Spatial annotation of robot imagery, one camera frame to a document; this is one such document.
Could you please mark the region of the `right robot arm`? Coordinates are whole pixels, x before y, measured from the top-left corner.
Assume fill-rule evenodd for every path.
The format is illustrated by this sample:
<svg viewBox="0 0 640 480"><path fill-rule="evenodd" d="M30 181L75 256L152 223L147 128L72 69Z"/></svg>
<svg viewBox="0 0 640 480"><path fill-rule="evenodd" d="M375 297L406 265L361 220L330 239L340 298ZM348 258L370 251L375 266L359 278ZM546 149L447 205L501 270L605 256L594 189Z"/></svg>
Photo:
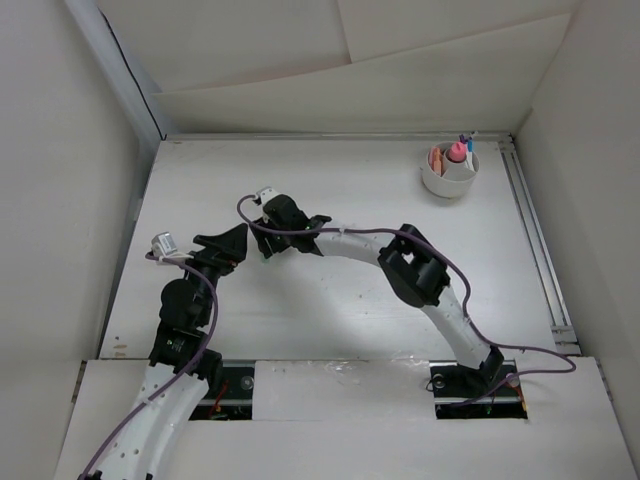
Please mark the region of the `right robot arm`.
<svg viewBox="0 0 640 480"><path fill-rule="evenodd" d="M361 229L325 215L309 217L271 187L257 192L253 202L262 214L251 230L264 257L293 248L380 268L395 295L422 311L448 342L468 390L483 394L497 384L502 353L471 326L451 286L448 263L415 226Z"/></svg>

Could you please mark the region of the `purple cap white marker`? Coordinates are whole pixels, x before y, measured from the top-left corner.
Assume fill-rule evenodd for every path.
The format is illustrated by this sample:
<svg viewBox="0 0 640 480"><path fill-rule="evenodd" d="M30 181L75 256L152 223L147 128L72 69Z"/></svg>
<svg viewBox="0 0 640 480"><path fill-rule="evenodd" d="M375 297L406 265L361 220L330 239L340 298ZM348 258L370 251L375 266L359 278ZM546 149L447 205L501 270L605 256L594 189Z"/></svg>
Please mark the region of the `purple cap white marker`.
<svg viewBox="0 0 640 480"><path fill-rule="evenodd" d="M474 165L473 165L472 137L471 136L465 136L464 134L460 134L459 135L459 141L465 147L465 165L466 165L466 167L471 171L475 171L475 168L474 168Z"/></svg>

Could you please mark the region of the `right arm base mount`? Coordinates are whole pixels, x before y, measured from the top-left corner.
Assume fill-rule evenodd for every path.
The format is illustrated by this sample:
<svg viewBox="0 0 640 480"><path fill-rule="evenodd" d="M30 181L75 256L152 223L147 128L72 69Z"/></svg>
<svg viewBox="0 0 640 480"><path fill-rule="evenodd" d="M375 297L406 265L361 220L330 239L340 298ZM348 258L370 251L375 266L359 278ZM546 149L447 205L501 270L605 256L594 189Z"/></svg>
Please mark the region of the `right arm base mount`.
<svg viewBox="0 0 640 480"><path fill-rule="evenodd" d="M503 364L486 385L475 371L456 362L433 362L425 389L433 395L438 420L484 420L528 418L527 406L517 380L503 383L517 372L513 361Z"/></svg>

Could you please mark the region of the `pink cap small bottle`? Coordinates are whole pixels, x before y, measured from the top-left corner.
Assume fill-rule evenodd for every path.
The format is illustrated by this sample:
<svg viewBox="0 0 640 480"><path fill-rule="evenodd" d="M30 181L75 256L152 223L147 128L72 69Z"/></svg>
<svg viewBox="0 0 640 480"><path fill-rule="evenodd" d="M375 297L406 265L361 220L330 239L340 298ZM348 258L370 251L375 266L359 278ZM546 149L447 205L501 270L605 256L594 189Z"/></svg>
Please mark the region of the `pink cap small bottle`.
<svg viewBox="0 0 640 480"><path fill-rule="evenodd" d="M465 162L465 147L460 141L455 142L447 151L447 158L453 163Z"/></svg>

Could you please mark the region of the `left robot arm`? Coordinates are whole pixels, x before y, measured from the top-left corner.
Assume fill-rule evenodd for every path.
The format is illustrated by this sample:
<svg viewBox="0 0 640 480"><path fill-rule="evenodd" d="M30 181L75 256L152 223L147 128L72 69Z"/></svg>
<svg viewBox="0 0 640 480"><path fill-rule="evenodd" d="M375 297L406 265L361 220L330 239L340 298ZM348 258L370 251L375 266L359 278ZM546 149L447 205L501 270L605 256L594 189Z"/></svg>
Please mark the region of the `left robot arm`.
<svg viewBox="0 0 640 480"><path fill-rule="evenodd" d="M156 235L146 259L183 275L160 295L159 324L143 382L126 417L107 436L82 479L158 479L198 403L224 386L220 353L209 349L219 315L217 283L247 255L248 227L197 235L180 251L168 232Z"/></svg>

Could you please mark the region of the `orange highlighter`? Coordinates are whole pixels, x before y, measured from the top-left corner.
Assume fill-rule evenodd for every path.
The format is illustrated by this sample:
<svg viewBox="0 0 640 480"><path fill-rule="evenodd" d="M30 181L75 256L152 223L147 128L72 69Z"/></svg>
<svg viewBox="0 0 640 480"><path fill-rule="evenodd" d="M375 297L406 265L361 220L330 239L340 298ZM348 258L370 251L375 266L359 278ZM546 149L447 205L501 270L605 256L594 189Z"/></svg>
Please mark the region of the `orange highlighter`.
<svg viewBox="0 0 640 480"><path fill-rule="evenodd" d="M443 175L442 151L438 147L432 151L431 167L437 176Z"/></svg>

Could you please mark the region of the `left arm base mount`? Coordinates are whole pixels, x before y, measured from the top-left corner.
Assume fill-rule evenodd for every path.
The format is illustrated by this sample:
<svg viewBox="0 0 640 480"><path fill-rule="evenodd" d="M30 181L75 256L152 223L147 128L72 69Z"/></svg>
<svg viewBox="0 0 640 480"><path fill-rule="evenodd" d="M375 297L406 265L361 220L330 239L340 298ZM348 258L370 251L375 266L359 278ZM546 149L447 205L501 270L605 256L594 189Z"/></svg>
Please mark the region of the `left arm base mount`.
<svg viewBox="0 0 640 480"><path fill-rule="evenodd" d="M254 386L254 362L225 361L221 379L198 403L189 420L251 420Z"/></svg>

